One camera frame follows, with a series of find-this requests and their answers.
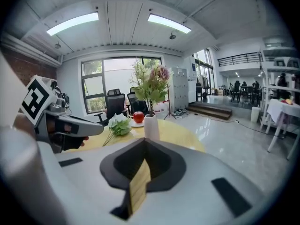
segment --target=red apple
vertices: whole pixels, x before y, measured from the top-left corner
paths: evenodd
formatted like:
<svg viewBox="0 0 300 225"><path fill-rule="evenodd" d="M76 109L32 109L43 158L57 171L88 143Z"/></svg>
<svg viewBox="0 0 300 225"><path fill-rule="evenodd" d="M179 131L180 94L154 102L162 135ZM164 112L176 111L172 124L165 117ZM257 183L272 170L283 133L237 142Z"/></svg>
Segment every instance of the red apple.
<svg viewBox="0 0 300 225"><path fill-rule="evenodd" d="M144 113L142 112L135 112L133 114L133 120L136 122L136 123L141 123L144 121Z"/></svg>

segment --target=gray cabinet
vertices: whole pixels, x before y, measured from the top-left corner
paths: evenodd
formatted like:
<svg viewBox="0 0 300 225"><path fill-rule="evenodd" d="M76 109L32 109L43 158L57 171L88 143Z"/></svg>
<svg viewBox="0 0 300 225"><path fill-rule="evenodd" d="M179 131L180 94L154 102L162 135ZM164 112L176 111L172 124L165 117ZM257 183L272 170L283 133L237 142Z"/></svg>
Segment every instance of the gray cabinet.
<svg viewBox="0 0 300 225"><path fill-rule="evenodd" d="M172 73L169 93L171 112L174 112L188 107L188 76L187 70L182 68L173 67Z"/></svg>

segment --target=yellow tabletop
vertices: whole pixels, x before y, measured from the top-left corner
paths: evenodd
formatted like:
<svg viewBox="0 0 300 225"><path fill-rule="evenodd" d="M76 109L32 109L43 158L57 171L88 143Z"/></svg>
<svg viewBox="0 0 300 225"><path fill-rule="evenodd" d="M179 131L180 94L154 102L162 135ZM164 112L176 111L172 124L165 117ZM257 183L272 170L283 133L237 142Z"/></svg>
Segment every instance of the yellow tabletop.
<svg viewBox="0 0 300 225"><path fill-rule="evenodd" d="M159 136L163 142L174 143L176 145L194 149L197 151L205 152L202 143L197 139L194 133L187 130L183 126L176 123L158 119ZM107 139L110 131L108 126L104 127L103 133L96 136L90 136L88 141L84 141L85 146L79 149L70 149L69 151L84 151L94 148L102 147L103 143ZM144 127L133 127L132 130L125 136L114 137L108 144L113 145L115 143L127 142L134 138L145 137Z"/></svg>

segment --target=fluorescent light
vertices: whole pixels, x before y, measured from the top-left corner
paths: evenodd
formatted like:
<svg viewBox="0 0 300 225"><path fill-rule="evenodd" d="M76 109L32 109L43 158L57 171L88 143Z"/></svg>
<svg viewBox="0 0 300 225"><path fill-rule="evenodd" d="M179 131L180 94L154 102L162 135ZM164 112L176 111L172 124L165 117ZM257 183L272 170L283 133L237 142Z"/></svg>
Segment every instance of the fluorescent light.
<svg viewBox="0 0 300 225"><path fill-rule="evenodd" d="M179 31L182 31L184 33L189 33L191 31L191 29L181 25L178 22L174 22L170 19L164 18L164 17L160 17L154 14L150 14L149 18L148 18L149 22L153 22L153 23L159 23L174 29L177 29Z"/></svg>
<svg viewBox="0 0 300 225"><path fill-rule="evenodd" d="M61 24L56 25L55 27L49 29L47 31L47 33L50 36L53 36L54 34L60 32L60 31L63 31L64 29L79 25L81 23L87 23L87 22L96 21L96 20L99 20L98 12L87 14L87 15L82 15L82 16L72 18L70 20L62 22Z"/></svg>

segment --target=brick wall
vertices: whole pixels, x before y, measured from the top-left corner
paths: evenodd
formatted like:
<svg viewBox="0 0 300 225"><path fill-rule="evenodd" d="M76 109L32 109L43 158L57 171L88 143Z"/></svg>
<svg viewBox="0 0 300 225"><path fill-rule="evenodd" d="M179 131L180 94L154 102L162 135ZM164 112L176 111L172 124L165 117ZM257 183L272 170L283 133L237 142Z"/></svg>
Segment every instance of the brick wall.
<svg viewBox="0 0 300 225"><path fill-rule="evenodd" d="M4 47L1 47L1 51L25 86L34 75L56 79L56 68Z"/></svg>

